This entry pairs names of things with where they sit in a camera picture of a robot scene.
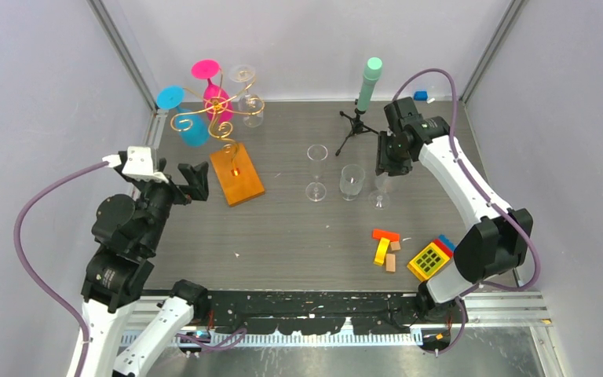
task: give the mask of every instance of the blue object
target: blue object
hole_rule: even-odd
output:
[[[444,234],[439,235],[438,239],[442,243],[444,243],[445,246],[447,246],[449,250],[451,250],[452,252],[454,252],[454,249],[456,248],[456,246],[454,246],[454,244]]]
[[[180,108],[179,106],[177,106],[176,109],[179,113],[190,112],[190,110]],[[191,128],[188,128],[188,122],[182,122],[184,119],[188,119],[192,122]],[[183,140],[184,143],[186,143],[186,145],[189,147],[199,147],[200,145],[204,145],[204,143],[209,140],[210,135],[209,130],[206,128],[206,123],[202,117],[197,114],[178,116],[174,120],[174,126],[179,130],[183,130],[178,131],[179,135],[181,136],[181,140]]]
[[[156,104],[163,110],[171,110],[181,104],[184,95],[184,88],[181,86],[168,86],[160,91],[156,98]]]
[[[415,101],[426,101],[429,99],[429,94],[426,92],[426,90],[418,90],[412,96],[412,99]]]

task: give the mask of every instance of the wooden block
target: wooden block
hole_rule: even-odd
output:
[[[387,247],[389,247],[389,240],[381,238],[378,244],[378,250],[375,251],[375,258],[373,258],[374,265],[382,265],[385,263],[385,255],[387,255]]]
[[[397,271],[397,257],[394,254],[387,254],[385,256],[385,271],[388,273],[395,273]]]
[[[386,230],[382,230],[382,229],[373,229],[373,233],[371,234],[371,237],[373,237],[375,240],[380,240],[381,238],[386,238],[387,240],[390,240],[390,241],[398,241],[401,238],[401,236],[398,233],[387,232]]]
[[[232,153],[226,153],[223,149],[212,153],[209,158],[230,207],[265,193],[265,186],[262,185],[243,143],[239,143],[239,152],[234,165],[232,165]],[[232,172],[233,166],[239,172],[237,175]]]

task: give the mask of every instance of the wood grain surface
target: wood grain surface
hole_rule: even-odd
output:
[[[385,104],[371,104],[363,117],[368,126],[386,130]],[[264,123],[254,129],[235,116],[233,138],[248,148],[266,194],[231,208],[210,169],[209,199],[173,208],[151,260],[155,268],[146,288],[169,289],[175,281],[187,279],[210,289],[416,291],[419,281],[406,264],[439,234],[458,243],[466,230],[440,184],[419,163],[390,194],[390,208],[371,207],[367,197],[375,189],[377,136],[353,137],[341,155],[334,156],[349,132],[347,119],[338,112],[353,109],[351,102],[268,102]],[[418,109],[425,117],[441,115],[448,122],[451,118],[448,102],[420,103]],[[457,127],[463,151],[483,174],[463,106]],[[222,144],[211,139],[190,148],[166,126],[158,156],[167,158],[166,173],[181,184],[178,163],[207,161]],[[320,179],[327,186],[327,197],[318,203],[304,192],[312,181],[306,156],[312,144],[329,149]],[[362,192],[351,202],[338,189],[341,169],[349,163],[367,171]],[[373,264],[378,246],[371,238],[374,228],[401,234],[396,273]],[[511,273],[496,280],[514,282]]]

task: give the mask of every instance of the white wall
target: white wall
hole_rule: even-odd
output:
[[[52,181],[141,143],[149,119],[86,1],[0,0],[0,376],[65,375],[78,331],[20,267],[17,213]],[[77,307],[95,208],[126,187],[100,170],[25,220],[31,263]]]
[[[198,60],[227,71],[252,64],[265,99],[355,98],[368,57],[384,62],[374,97],[391,98],[409,76],[444,68],[462,91],[509,4],[505,0],[105,0],[148,85],[204,85]],[[449,95],[440,75],[415,81]]]
[[[468,110],[491,183],[535,219],[571,375],[603,375],[603,2],[529,2]]]

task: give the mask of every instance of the table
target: table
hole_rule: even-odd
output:
[[[382,108],[374,102],[364,122],[386,130]],[[198,104],[184,107],[198,108]],[[271,289],[324,291],[416,291],[419,281],[406,264],[431,240],[443,233],[458,243],[464,236],[459,213],[433,175],[421,164],[401,178],[386,210],[372,208],[367,200],[374,189],[377,137],[352,137],[339,157],[335,150],[349,132],[340,110],[352,113],[352,102],[268,102],[264,123],[245,127],[235,116],[234,138],[246,145],[266,194],[230,208],[210,167],[209,199],[175,207],[167,222],[155,268],[146,288],[169,289],[179,279],[209,289]],[[418,103],[425,117],[451,119],[451,103]],[[477,147],[463,106],[460,106],[456,136],[470,161],[483,174]],[[320,179],[327,197],[314,203],[305,196],[312,181],[306,149],[326,145],[327,167]],[[178,163],[193,165],[209,160],[223,143],[211,139],[200,148],[190,148],[166,125],[159,157],[166,157],[166,173],[178,184],[184,182]],[[338,189],[341,169],[356,163],[367,171],[357,200],[346,202]],[[397,272],[386,273],[373,264],[378,245],[373,228],[401,234]],[[494,281],[514,284],[513,274]]]

